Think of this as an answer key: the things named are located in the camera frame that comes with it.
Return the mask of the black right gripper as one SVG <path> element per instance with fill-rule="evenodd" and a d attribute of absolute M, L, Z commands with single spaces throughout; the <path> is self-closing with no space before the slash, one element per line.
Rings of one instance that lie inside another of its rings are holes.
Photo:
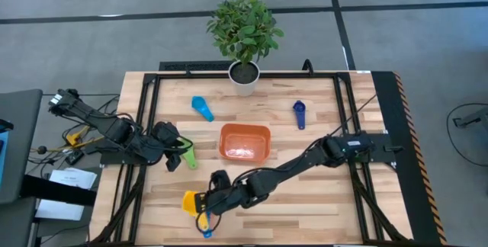
<path fill-rule="evenodd" d="M 211 213 L 214 215 L 221 215 L 238 207 L 247 200 L 248 192 L 244 186 L 227 188 L 218 191 L 212 190 L 208 191 L 207 193 L 196 193 L 194 196 L 195 210 L 197 213 L 202 213 L 198 221 L 209 223 Z"/>

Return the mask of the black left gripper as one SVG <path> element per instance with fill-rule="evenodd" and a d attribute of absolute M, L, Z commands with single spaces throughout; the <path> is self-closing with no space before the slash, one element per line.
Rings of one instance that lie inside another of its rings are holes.
<path fill-rule="evenodd" d="M 176 156 L 181 156 L 191 150 L 193 143 L 184 138 L 179 137 L 179 132 L 171 122 L 159 121 L 151 131 L 151 136 L 157 140 L 158 146 L 163 148 L 165 152 L 173 153 Z"/>

